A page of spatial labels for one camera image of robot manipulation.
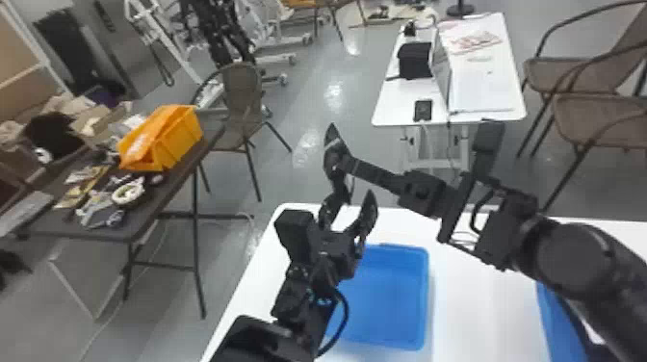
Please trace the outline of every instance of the robotic arm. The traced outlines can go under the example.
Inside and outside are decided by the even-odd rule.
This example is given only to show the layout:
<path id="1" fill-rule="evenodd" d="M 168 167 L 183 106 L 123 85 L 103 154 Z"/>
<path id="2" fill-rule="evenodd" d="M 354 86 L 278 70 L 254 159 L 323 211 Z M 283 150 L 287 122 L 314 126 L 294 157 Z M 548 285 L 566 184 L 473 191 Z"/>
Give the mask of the robotic arm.
<path id="1" fill-rule="evenodd" d="M 538 213 L 536 197 L 502 186 L 489 176 L 504 126 L 485 122 L 473 145 L 472 170 L 461 174 L 457 188 L 419 171 L 394 174 L 354 158 L 334 125 L 325 136 L 323 169 L 333 186 L 319 219 L 303 211 L 286 210 L 274 224 L 292 261 L 265 323 L 239 317 L 212 361 L 313 361 L 334 344 L 342 326 L 322 349 L 319 345 L 332 311 L 342 302 L 339 281 L 352 278 L 364 240 L 377 218 L 375 197 L 369 192 L 359 218 L 343 233 L 329 226 L 351 194 L 350 174 L 399 197 L 398 204 L 428 218 L 442 219 L 437 240 L 456 247 L 504 272 L 513 270 L 537 280 L 585 319 L 623 362 L 647 361 L 647 264 L 609 234 L 586 224 L 561 224 Z M 479 235 L 474 246 L 453 240 L 453 232 L 472 190 L 480 184 L 489 192 L 475 204 L 470 227 Z M 484 226 L 476 214 L 490 198 L 501 200 Z"/>

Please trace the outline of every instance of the laptop screen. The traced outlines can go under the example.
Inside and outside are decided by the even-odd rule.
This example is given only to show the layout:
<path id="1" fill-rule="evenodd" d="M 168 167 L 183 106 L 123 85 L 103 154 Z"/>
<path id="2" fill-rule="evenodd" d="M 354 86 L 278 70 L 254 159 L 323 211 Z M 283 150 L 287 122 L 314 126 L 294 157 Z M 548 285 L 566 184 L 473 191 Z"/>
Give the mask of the laptop screen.
<path id="1" fill-rule="evenodd" d="M 450 110 L 450 89 L 452 83 L 452 68 L 443 42 L 440 40 L 440 31 L 436 29 L 436 37 L 433 41 L 433 53 L 431 58 L 431 72 L 436 78 L 438 88 L 445 99 L 445 106 Z"/>

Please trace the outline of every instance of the black box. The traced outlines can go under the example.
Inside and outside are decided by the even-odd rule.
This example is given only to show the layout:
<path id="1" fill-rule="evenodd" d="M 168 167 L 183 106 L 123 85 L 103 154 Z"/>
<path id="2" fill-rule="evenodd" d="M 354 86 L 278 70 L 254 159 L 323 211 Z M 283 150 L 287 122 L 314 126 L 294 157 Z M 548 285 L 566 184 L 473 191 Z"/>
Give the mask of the black box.
<path id="1" fill-rule="evenodd" d="M 400 77 L 404 79 L 430 78 L 429 52 L 431 42 L 408 42 L 398 50 Z"/>

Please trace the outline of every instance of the blue plastic bin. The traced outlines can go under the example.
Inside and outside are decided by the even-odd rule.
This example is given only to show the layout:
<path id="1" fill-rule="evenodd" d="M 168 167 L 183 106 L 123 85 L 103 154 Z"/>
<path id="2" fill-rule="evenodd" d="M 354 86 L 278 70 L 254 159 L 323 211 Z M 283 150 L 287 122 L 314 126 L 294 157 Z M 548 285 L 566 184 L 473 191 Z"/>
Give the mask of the blue plastic bin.
<path id="1" fill-rule="evenodd" d="M 551 362 L 588 362 L 584 345 L 557 296 L 537 283 L 537 301 Z"/>
<path id="2" fill-rule="evenodd" d="M 427 326 L 428 255 L 407 246 L 367 246 L 355 278 L 339 289 L 349 301 L 341 339 L 388 348 L 418 350 Z M 328 324 L 332 336 L 344 310 L 338 304 Z"/>

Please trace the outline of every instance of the brown chair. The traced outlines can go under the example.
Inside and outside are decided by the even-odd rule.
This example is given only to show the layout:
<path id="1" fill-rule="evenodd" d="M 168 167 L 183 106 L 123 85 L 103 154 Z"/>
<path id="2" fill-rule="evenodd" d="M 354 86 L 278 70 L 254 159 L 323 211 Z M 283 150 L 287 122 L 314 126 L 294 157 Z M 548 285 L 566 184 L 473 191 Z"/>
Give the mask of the brown chair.
<path id="1" fill-rule="evenodd" d="M 251 160 L 251 152 L 249 150 L 254 145 L 249 139 L 256 132 L 260 131 L 263 126 L 268 126 L 278 140 L 283 143 L 288 152 L 292 153 L 292 148 L 285 142 L 271 123 L 263 120 L 263 104 L 261 102 L 263 89 L 261 86 L 261 74 L 256 66 L 251 63 L 233 63 L 224 66 L 209 76 L 204 84 L 209 84 L 211 80 L 218 76 L 221 77 L 222 84 L 224 85 L 224 101 L 227 108 L 221 110 L 213 109 L 211 111 L 228 114 L 228 120 L 226 122 L 225 132 L 213 150 L 245 153 L 247 162 L 249 163 L 251 179 L 256 190 L 256 196 L 260 202 L 262 201 L 261 190 L 258 186 L 256 171 L 254 170 L 254 164 Z M 201 94 L 201 88 L 195 93 L 192 103 L 195 103 L 198 95 Z M 207 192 L 210 192 L 209 183 L 202 164 L 200 164 L 199 170 L 205 188 Z"/>
<path id="2" fill-rule="evenodd" d="M 524 63 L 526 79 L 522 84 L 522 90 L 528 85 L 539 92 L 543 99 L 543 105 L 532 122 L 531 129 L 524 137 L 517 151 L 517 157 L 520 157 L 524 152 L 532 134 L 539 125 L 541 118 L 544 116 L 556 93 L 574 91 L 580 93 L 613 94 L 638 68 L 645 58 L 645 55 L 647 55 L 647 43 L 645 43 L 645 40 L 647 40 L 647 6 L 643 6 L 640 9 L 632 23 L 627 27 L 622 37 L 620 37 L 611 50 L 598 57 L 591 59 L 543 57 L 541 53 L 549 36 L 566 25 L 592 15 L 619 7 L 644 3 L 647 3 L 647 0 L 622 1 L 593 9 L 556 24 L 544 34 L 539 42 L 534 58 L 528 59 Z M 642 69 L 634 88 L 634 95 L 639 95 L 644 86 L 646 76 L 647 66 Z M 543 142 L 554 121 L 555 118 L 551 116 L 532 149 L 531 157 L 537 152 L 539 145 Z"/>
<path id="3" fill-rule="evenodd" d="M 592 147 L 647 152 L 647 98 L 617 94 L 562 93 L 553 100 L 559 134 L 573 144 L 575 162 L 548 197 L 548 210 Z"/>

